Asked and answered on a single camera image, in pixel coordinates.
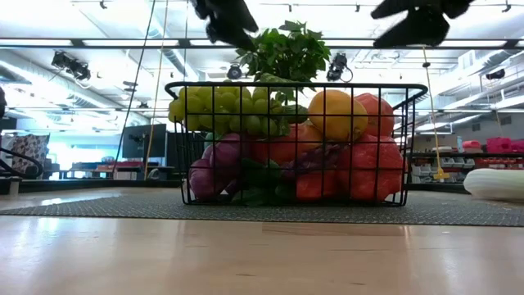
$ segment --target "wire basket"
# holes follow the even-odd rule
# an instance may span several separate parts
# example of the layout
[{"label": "wire basket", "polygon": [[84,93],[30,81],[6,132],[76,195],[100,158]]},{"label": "wire basket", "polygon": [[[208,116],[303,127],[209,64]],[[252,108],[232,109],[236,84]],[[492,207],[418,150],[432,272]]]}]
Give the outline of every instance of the wire basket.
[{"label": "wire basket", "polygon": [[[188,94],[197,93],[197,88],[209,93],[208,107],[195,107],[194,98],[188,98]],[[264,110],[246,107],[263,98],[258,93],[258,98],[249,100],[251,92],[244,88],[266,93]],[[320,111],[305,114],[300,112],[304,108],[292,101],[305,88],[323,91],[317,94],[322,102]],[[357,93],[375,93],[376,114],[359,111],[362,104],[358,98],[333,102],[329,94],[332,92],[326,92],[331,89],[341,90],[351,98]],[[413,140],[408,138],[414,134],[414,103],[427,92],[423,85],[173,82],[165,90],[175,101],[176,91],[187,94],[178,104],[178,108],[183,105],[183,118],[170,115],[171,120],[183,122],[174,124],[178,136],[173,137],[172,144],[176,150],[175,168],[184,179],[181,191],[185,204],[406,204],[413,150]],[[237,94],[235,104],[229,108],[233,111],[224,111],[226,107],[219,105],[226,91]],[[385,93],[400,96],[392,114],[382,110]],[[276,98],[282,101],[280,107],[284,111],[279,112],[274,106],[278,105],[274,103]],[[338,108],[346,111],[333,111]],[[359,124],[364,117],[380,132],[381,125],[390,125],[393,118],[394,131],[389,137],[365,134],[357,138],[368,126]],[[259,134],[254,131],[257,121]],[[330,133],[343,134],[345,138],[333,139]],[[207,145],[203,154],[198,152],[202,144]]]}]

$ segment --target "gray rug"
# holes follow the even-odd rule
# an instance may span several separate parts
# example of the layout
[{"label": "gray rug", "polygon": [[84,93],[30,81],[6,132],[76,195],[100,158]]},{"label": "gray rug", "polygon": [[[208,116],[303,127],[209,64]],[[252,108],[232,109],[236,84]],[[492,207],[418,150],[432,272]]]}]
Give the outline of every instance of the gray rug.
[{"label": "gray rug", "polygon": [[524,206],[474,201],[466,195],[409,193],[405,207],[183,205],[179,195],[153,193],[0,211],[15,216],[131,217],[402,225],[524,226]]}]

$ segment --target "wall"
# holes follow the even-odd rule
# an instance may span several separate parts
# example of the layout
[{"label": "wall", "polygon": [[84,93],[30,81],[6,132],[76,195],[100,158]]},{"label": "wall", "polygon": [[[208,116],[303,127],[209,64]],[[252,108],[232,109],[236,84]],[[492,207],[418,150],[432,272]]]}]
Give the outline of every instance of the wall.
[{"label": "wall", "polygon": [[[499,114],[503,118],[509,114]],[[524,114],[511,114],[512,123],[510,125],[502,125],[502,133],[504,137],[511,139],[524,138]],[[488,138],[499,137],[500,128],[495,120],[483,120],[480,122],[481,129],[479,131],[472,131],[472,125],[477,122],[467,122],[458,126],[454,126],[454,134],[439,135],[440,146],[451,146],[456,148],[457,136],[462,136],[463,141],[477,140],[481,144],[486,144]],[[413,149],[424,151],[425,149],[432,149],[435,147],[434,135],[418,135],[415,138]]]}]

